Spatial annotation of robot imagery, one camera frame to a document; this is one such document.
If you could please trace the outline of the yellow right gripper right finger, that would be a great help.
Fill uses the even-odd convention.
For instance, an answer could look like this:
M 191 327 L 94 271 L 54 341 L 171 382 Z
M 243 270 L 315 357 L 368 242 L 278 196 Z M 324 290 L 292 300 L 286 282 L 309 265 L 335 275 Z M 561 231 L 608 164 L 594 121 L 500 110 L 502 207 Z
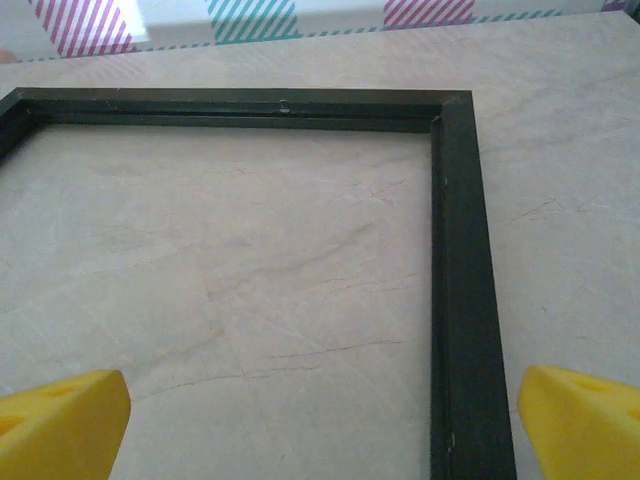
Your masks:
M 639 389 L 554 366 L 531 366 L 518 411 L 547 479 L 637 479 Z

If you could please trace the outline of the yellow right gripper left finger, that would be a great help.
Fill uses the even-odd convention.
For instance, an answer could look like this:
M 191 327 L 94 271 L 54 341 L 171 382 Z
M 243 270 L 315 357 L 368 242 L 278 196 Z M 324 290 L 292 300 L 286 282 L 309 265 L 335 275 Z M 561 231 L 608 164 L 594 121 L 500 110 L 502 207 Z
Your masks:
M 1 477 L 107 479 L 130 412 L 118 370 L 96 370 L 2 397 Z

